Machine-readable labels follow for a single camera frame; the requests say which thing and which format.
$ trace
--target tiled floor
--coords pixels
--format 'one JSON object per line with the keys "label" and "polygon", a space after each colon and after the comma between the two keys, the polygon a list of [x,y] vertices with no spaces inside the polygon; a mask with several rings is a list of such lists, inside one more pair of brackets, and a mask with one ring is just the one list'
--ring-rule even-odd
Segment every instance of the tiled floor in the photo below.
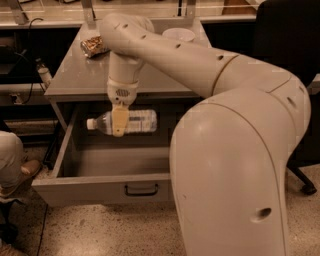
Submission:
{"label": "tiled floor", "polygon": [[[42,159],[43,146],[26,147],[31,158]],[[320,166],[303,171],[320,188]],[[10,220],[19,228],[15,247],[29,256],[167,256],[185,255],[173,203],[88,205],[51,208],[30,186],[15,197]],[[320,255],[320,192],[304,196],[301,182],[289,172],[287,207],[291,256]]]}

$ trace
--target cabinet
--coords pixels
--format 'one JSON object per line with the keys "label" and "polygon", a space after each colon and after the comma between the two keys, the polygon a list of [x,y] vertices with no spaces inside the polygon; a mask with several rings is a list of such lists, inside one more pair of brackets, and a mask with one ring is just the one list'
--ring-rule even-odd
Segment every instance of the cabinet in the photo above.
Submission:
{"label": "cabinet", "polygon": [[[194,43],[210,47],[197,19],[153,20],[156,33],[184,27],[196,34]],[[33,188],[50,206],[172,200],[169,145],[180,117],[199,97],[146,64],[140,73],[138,97],[132,109],[155,109],[153,134],[115,138],[88,131],[87,118],[111,109],[106,95],[108,53],[87,59],[81,40],[99,35],[99,25],[83,24],[45,93],[65,136],[53,171],[35,179]]]}

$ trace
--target drawer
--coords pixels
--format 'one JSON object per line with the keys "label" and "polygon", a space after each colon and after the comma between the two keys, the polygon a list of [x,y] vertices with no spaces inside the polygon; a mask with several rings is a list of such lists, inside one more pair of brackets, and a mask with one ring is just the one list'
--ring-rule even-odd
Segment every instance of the drawer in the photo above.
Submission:
{"label": "drawer", "polygon": [[52,172],[32,183],[50,206],[173,200],[169,145],[186,104],[132,106],[156,110],[158,129],[152,134],[115,138],[88,131],[87,118],[98,117],[109,105],[88,102],[75,106]]}

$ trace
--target water bottle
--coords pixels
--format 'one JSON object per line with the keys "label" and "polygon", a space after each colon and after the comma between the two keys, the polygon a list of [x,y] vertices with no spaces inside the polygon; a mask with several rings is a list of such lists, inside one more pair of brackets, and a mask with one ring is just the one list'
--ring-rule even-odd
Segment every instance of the water bottle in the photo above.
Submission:
{"label": "water bottle", "polygon": [[39,76],[47,89],[52,80],[50,70],[40,58],[36,59],[36,63],[37,63],[36,68],[39,73]]}
{"label": "water bottle", "polygon": [[[88,130],[99,130],[107,135],[112,132],[112,114],[110,111],[98,118],[87,119]],[[154,110],[130,110],[129,120],[124,133],[150,133],[157,129],[157,114]]]}

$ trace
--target black chair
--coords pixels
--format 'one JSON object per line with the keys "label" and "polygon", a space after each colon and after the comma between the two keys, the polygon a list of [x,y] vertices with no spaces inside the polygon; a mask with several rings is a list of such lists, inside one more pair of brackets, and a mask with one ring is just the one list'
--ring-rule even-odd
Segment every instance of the black chair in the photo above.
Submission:
{"label": "black chair", "polygon": [[[257,11],[252,57],[287,69],[307,87],[320,73],[320,1],[266,0]],[[314,184],[299,167],[320,163],[320,95],[311,95],[312,114],[306,135],[288,168],[314,194]]]}

